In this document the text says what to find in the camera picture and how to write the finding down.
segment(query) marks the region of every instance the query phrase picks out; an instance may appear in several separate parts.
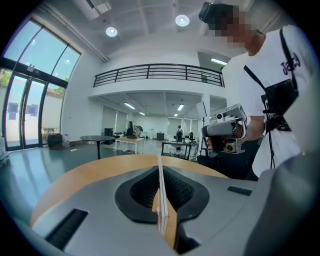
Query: black railing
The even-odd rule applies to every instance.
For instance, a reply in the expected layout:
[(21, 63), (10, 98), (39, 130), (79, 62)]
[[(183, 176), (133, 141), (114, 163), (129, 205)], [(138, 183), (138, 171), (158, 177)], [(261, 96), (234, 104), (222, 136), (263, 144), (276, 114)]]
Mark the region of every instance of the black railing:
[(221, 72), (205, 67), (168, 63), (127, 66), (97, 74), (93, 87), (138, 79), (179, 79), (225, 87)]

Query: floor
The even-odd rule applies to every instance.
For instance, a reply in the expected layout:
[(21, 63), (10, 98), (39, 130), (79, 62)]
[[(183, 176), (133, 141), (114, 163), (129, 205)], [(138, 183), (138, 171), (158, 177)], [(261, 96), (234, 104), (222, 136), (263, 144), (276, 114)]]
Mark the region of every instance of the floor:
[[(138, 146), (138, 154), (158, 155), (162, 151), (162, 141), (147, 139)], [(135, 150), (134, 144), (121, 142), (117, 151), (115, 143), (101, 144), (101, 158), (125, 155), (126, 150)], [(177, 152), (171, 145), (165, 145), (164, 152)], [(195, 147), (191, 148), (190, 160)], [(60, 176), (71, 169), (98, 158), (95, 144), (82, 144), (63, 150), (49, 150), (47, 147), (14, 151), (9, 161), (0, 167), (0, 199), (11, 216), (17, 216), (27, 225), (32, 211), (42, 194)]]

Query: ceiling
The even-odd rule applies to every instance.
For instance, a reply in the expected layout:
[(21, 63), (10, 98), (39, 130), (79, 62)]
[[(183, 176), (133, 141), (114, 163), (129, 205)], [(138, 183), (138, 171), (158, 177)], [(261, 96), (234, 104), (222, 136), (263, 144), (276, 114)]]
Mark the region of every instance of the ceiling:
[[(130, 92), (108, 94), (100, 96), (100, 100), (107, 107), (139, 115), (199, 119), (196, 104), (201, 102), (201, 96), (195, 94), (172, 93), (166, 91), (157, 92)], [(129, 103), (135, 109), (124, 105)], [(180, 104), (184, 104), (181, 111), (177, 111)], [(210, 97), (210, 116), (215, 117), (217, 113), (225, 109), (227, 101), (225, 98)]]
[[(232, 48), (221, 38), (208, 32), (208, 26), (198, 19), (204, 0), (91, 0), (98, 6), (108, 3), (110, 10), (94, 19), (86, 16), (90, 8), (87, 0), (46, 0), (66, 18), (86, 40), (106, 57), (115, 53), (137, 51), (139, 46), (146, 50), (170, 49), (186, 51), (211, 51), (232, 58), (242, 49)], [(270, 0), (212, 0), (215, 3), (238, 5), (252, 11), (252, 18), (262, 32), (277, 29), (288, 23), (279, 7)], [(186, 27), (176, 25), (177, 15), (190, 19)], [(115, 27), (116, 37), (106, 35), (106, 28)]]

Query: black table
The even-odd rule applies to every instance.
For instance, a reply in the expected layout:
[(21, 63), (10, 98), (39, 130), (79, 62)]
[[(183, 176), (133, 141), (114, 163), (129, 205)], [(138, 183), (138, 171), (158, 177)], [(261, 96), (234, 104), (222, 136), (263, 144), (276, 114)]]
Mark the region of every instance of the black table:
[[(165, 144), (169, 144), (169, 145), (175, 145), (175, 146), (185, 146), (185, 152), (183, 155), (178, 155), (175, 153), (169, 154), (169, 153), (164, 153), (164, 145)], [(162, 150), (161, 150), (161, 156), (167, 156), (167, 157), (174, 157), (174, 158), (180, 158), (180, 159), (185, 159), (185, 160), (189, 160), (190, 157), (190, 151), (191, 151), (191, 147), (192, 147), (192, 143), (181, 143), (181, 142), (162, 142)]]
[(101, 159), (101, 157), (100, 157), (100, 142), (112, 141), (114, 139), (115, 139), (115, 137), (112, 137), (112, 136), (100, 136), (100, 135), (91, 135), (91, 136), (80, 137), (80, 140), (83, 140), (83, 141), (96, 142), (96, 146), (98, 148), (98, 159)]

